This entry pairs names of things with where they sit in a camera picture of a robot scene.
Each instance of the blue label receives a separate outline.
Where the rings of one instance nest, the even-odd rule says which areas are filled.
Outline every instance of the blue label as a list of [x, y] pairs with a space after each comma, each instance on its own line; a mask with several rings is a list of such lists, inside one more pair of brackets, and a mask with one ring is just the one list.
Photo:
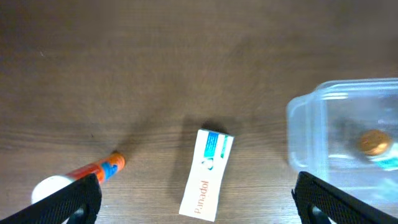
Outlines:
[[105, 180], [108, 180], [110, 177], [112, 177], [117, 171], [118, 171], [118, 165], [113, 165], [111, 166], [110, 163], [104, 162], [101, 164], [102, 169], [104, 169], [105, 172]]
[[209, 133], [207, 137], [207, 143], [205, 148], [205, 158], [212, 159], [216, 153], [218, 134], [217, 133]]
[[383, 161], [377, 161], [376, 163], [384, 170], [398, 169], [398, 158], [396, 157], [388, 158]]
[[223, 144], [223, 150], [221, 151], [221, 158], [224, 158], [227, 140], [228, 140], [228, 136], [225, 136], [225, 138], [224, 138], [224, 144]]

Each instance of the orange label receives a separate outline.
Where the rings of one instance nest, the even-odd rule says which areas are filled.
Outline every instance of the orange label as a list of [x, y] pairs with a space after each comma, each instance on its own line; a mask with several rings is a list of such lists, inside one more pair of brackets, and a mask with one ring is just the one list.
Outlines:
[[88, 174], [96, 174], [98, 182], [102, 184], [105, 180], [108, 180], [110, 177], [121, 171], [124, 168], [125, 163], [126, 161], [122, 154], [114, 152], [105, 159], [88, 164], [68, 173], [67, 176], [78, 180]]

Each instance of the glue stick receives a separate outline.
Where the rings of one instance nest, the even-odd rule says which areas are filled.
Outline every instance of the glue stick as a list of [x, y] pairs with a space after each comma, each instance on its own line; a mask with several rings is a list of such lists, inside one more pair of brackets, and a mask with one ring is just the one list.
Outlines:
[[85, 165], [65, 175], [54, 175], [44, 179], [36, 185], [32, 192], [32, 204], [42, 200], [56, 191], [66, 187], [72, 182], [85, 177], [88, 174], [95, 174], [98, 182], [102, 184], [110, 177], [124, 168], [126, 161], [122, 154], [113, 152], [110, 156], [97, 162]]

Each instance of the plastic container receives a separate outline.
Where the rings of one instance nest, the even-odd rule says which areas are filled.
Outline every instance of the plastic container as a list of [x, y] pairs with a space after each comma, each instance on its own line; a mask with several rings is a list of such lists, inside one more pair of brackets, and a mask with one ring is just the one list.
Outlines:
[[398, 141], [398, 78], [319, 85], [287, 106], [289, 163], [371, 205], [398, 203], [398, 170], [386, 171], [358, 150], [378, 129]]

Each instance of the clear plastic container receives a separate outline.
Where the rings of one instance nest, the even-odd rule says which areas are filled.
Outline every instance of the clear plastic container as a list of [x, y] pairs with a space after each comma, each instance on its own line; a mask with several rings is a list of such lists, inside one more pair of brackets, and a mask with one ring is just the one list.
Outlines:
[[398, 170], [359, 149], [378, 129], [398, 142], [398, 78], [326, 82], [287, 106], [289, 163], [371, 205], [398, 203]]

